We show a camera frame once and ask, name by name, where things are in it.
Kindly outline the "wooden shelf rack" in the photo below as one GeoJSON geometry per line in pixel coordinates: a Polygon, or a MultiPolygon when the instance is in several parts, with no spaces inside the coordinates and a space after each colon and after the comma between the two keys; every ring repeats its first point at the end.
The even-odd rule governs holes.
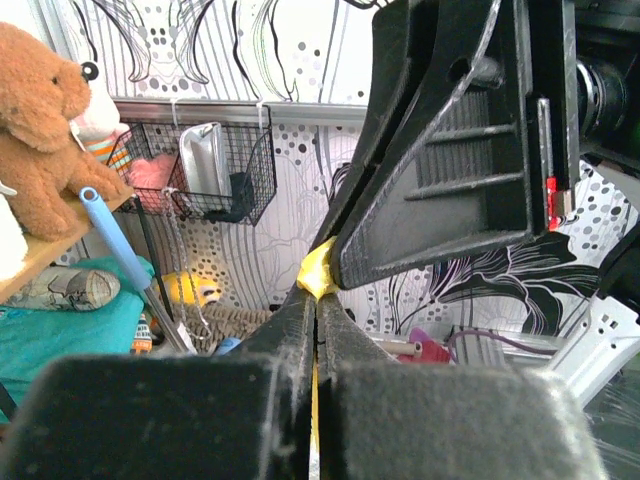
{"type": "MultiPolygon", "coordinates": [[[[137,195],[133,192],[133,189],[128,187],[123,195],[105,203],[112,213],[128,200],[136,197],[137,195]]],[[[47,242],[30,234],[25,234],[24,238],[28,245],[28,252],[24,260],[24,267],[13,278],[1,282],[1,301],[5,301],[16,293],[23,285],[39,274],[41,270],[62,255],[71,245],[80,240],[92,228],[95,228],[78,195],[67,195],[65,202],[77,215],[78,224],[76,228],[69,236],[54,242],[47,242]]]]}

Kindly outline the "teal folded cloth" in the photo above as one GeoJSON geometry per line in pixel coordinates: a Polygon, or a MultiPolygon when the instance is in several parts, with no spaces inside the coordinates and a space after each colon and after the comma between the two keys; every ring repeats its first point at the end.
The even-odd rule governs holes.
{"type": "Polygon", "coordinates": [[[77,266],[115,274],[120,281],[115,299],[88,312],[1,309],[1,383],[16,403],[57,358],[130,352],[144,301],[114,258],[84,259],[77,266]]]}

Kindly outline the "grey fluffy duster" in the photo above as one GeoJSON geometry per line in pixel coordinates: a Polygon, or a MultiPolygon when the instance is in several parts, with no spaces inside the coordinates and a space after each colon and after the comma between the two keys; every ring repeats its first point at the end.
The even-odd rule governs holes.
{"type": "Polygon", "coordinates": [[[184,307],[185,326],[199,354],[213,353],[227,338],[245,340],[265,324],[272,313],[210,303],[201,308],[184,307]]]}

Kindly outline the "pink plush toy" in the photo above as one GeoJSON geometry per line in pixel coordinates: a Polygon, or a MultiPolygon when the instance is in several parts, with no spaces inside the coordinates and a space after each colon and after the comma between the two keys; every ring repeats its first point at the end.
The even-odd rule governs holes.
{"type": "Polygon", "coordinates": [[[122,170],[130,157],[118,140],[130,128],[121,122],[118,108],[109,95],[104,75],[95,61],[82,63],[88,79],[91,99],[88,108],[71,122],[72,133],[84,151],[91,153],[100,163],[122,170]]]}

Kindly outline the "blue floor mop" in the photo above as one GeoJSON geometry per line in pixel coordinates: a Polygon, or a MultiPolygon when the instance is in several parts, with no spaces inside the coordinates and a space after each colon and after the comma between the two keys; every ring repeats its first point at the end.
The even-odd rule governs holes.
{"type": "Polygon", "coordinates": [[[92,187],[84,187],[78,197],[89,219],[101,235],[103,241],[125,273],[129,282],[142,296],[158,320],[165,338],[179,353],[196,353],[192,342],[186,338],[186,330],[179,327],[169,316],[167,310],[154,293],[151,275],[143,268],[126,239],[120,226],[113,217],[107,204],[92,187]]]}

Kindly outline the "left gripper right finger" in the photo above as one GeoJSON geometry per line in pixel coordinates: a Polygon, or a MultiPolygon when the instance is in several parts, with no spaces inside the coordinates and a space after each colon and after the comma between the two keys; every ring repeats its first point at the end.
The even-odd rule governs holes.
{"type": "Polygon", "coordinates": [[[329,295],[316,307],[324,479],[603,479],[587,420],[543,369],[393,360],[329,295]]]}

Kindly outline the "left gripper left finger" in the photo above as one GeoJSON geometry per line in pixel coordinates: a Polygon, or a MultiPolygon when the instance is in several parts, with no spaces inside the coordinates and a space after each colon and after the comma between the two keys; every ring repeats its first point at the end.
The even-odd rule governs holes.
{"type": "Polygon", "coordinates": [[[76,356],[34,381],[5,479],[304,479],[316,303],[293,289],[221,356],[76,356]]]}

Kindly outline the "silver foil pouch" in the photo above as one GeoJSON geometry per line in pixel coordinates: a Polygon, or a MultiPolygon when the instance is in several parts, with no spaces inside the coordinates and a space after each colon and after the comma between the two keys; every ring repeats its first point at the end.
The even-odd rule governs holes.
{"type": "Polygon", "coordinates": [[[189,191],[207,195],[232,195],[223,129],[218,122],[195,125],[179,141],[182,169],[189,191]]]}

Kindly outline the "white dog plush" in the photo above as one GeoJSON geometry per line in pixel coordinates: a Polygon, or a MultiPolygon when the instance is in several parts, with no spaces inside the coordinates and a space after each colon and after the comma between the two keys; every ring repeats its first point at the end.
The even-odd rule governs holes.
{"type": "Polygon", "coordinates": [[[22,270],[28,252],[22,228],[8,203],[8,198],[16,194],[16,190],[1,184],[0,268],[2,281],[13,278],[22,270]]]}

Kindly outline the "brown teddy bear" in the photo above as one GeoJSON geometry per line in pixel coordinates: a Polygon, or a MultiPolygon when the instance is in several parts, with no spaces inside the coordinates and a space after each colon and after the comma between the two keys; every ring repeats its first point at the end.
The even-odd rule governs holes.
{"type": "Polygon", "coordinates": [[[112,201],[128,190],[72,134],[72,121],[90,99],[84,66],[10,23],[1,25],[1,181],[16,190],[8,202],[34,237],[57,241],[76,231],[78,216],[64,191],[92,187],[112,201]]]}

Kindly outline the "yellow trash bag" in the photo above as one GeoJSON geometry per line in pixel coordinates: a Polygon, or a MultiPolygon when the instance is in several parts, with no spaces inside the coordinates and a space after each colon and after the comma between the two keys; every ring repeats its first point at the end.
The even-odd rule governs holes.
{"type": "MultiPolygon", "coordinates": [[[[330,253],[335,241],[336,237],[330,237],[308,253],[301,262],[296,284],[310,293],[316,301],[338,291],[330,270],[330,253]]],[[[309,478],[320,478],[319,382],[316,349],[312,364],[309,478]]]]}

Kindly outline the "yellow duck plush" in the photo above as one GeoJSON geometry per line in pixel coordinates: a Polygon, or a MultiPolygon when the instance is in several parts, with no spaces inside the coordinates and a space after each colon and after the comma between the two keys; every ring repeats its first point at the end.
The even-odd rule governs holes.
{"type": "Polygon", "coordinates": [[[222,294],[216,281],[186,271],[162,275],[161,282],[154,279],[152,286],[158,294],[160,294],[160,285],[163,285],[169,302],[176,304],[203,307],[218,302],[222,294]]]}

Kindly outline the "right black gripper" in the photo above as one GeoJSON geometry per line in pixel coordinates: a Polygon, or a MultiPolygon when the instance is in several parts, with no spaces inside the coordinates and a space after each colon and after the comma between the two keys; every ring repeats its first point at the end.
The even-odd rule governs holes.
{"type": "Polygon", "coordinates": [[[497,1],[394,1],[373,19],[369,103],[318,241],[343,289],[557,227],[579,176],[572,1],[510,1],[515,89],[468,90],[497,1]]]}

